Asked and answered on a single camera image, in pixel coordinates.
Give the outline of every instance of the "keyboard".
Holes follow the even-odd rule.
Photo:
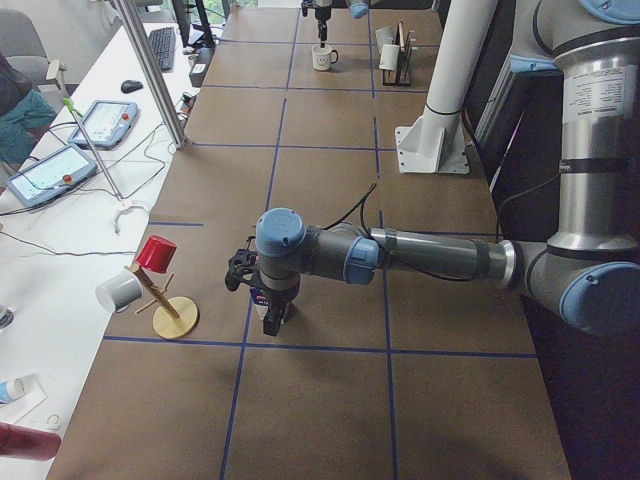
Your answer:
[[[176,47],[176,34],[173,27],[164,27],[149,33],[149,43],[158,60],[160,70],[166,72],[173,68],[173,51]]]

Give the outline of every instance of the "brown table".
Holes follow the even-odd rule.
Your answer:
[[[405,88],[382,86],[370,46],[397,20],[421,46]],[[422,112],[440,36],[428,11],[334,10],[340,61],[317,73],[312,17],[232,13],[147,232],[178,244],[169,293],[196,301],[199,324],[168,342],[153,309],[111,319],[49,479],[569,478],[516,295],[414,273],[305,277],[272,338],[247,289],[224,287],[265,209],[325,225],[375,181],[370,226],[491,239],[475,162],[398,173],[393,129]]]

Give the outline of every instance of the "person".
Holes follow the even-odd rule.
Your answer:
[[[33,84],[0,52],[0,161],[17,171],[56,117]]]

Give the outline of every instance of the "white label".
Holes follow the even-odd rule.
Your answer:
[[[637,65],[627,65],[565,79],[562,123],[581,118],[631,118],[637,70]]]

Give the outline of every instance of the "round wooden base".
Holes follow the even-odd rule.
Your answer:
[[[180,314],[173,318],[164,307],[159,307],[153,315],[153,329],[162,338],[172,340],[189,333],[198,323],[198,307],[187,297],[173,297],[169,303]]]

